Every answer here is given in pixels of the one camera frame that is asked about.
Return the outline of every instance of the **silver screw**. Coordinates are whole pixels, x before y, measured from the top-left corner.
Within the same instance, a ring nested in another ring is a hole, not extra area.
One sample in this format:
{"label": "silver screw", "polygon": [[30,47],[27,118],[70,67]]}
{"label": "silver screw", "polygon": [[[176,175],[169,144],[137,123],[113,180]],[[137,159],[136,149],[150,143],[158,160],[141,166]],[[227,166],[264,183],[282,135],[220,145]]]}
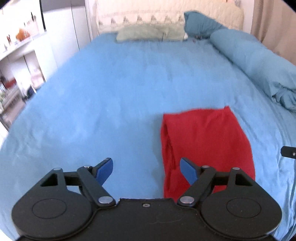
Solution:
{"label": "silver screw", "polygon": [[190,196],[183,196],[180,198],[181,203],[191,204],[194,202],[194,198]]}
{"label": "silver screw", "polygon": [[102,204],[109,204],[112,201],[113,201],[113,198],[109,196],[103,196],[99,198],[99,203],[102,203]]}

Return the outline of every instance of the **quilted headboard cover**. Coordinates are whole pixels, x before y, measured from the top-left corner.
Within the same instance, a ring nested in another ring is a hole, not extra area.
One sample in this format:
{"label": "quilted headboard cover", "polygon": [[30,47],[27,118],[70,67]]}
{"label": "quilted headboard cover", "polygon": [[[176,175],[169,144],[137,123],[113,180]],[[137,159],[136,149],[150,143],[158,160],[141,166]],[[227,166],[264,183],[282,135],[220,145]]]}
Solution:
{"label": "quilted headboard cover", "polygon": [[96,0],[99,34],[130,24],[184,24],[184,12],[199,11],[228,28],[242,30],[244,12],[224,0]]}

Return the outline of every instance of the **folded red garment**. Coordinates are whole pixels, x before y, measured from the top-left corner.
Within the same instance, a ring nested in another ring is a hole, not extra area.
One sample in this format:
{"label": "folded red garment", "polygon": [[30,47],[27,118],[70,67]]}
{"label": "folded red garment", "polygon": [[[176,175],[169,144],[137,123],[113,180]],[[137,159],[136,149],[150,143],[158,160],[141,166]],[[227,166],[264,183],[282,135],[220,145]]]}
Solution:
{"label": "folded red garment", "polygon": [[255,179],[249,140],[229,107],[164,114],[161,144],[165,198],[176,201],[190,186],[180,171],[182,157],[198,166],[212,166],[219,172],[239,167]]}

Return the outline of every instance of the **blue bed sheet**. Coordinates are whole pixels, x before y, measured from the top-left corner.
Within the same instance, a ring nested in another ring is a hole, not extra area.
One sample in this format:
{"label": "blue bed sheet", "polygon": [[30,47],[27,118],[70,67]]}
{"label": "blue bed sheet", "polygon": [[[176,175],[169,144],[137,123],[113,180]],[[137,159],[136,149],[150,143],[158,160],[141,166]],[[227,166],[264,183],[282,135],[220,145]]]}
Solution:
{"label": "blue bed sheet", "polygon": [[106,157],[104,184],[120,197],[160,198],[163,113],[229,105],[252,147],[256,181],[280,204],[279,240],[295,234],[296,114],[273,103],[209,40],[115,42],[103,34],[71,58],[29,101],[0,152],[0,228],[18,237],[14,203],[55,167],[74,171]]}

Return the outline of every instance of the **beige curtain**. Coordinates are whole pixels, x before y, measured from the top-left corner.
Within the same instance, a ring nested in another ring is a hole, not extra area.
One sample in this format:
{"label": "beige curtain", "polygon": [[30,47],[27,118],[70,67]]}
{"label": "beige curtain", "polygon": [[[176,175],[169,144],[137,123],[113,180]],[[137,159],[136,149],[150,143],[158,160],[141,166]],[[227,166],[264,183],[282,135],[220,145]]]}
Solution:
{"label": "beige curtain", "polygon": [[251,34],[296,65],[296,13],[283,0],[255,0]]}

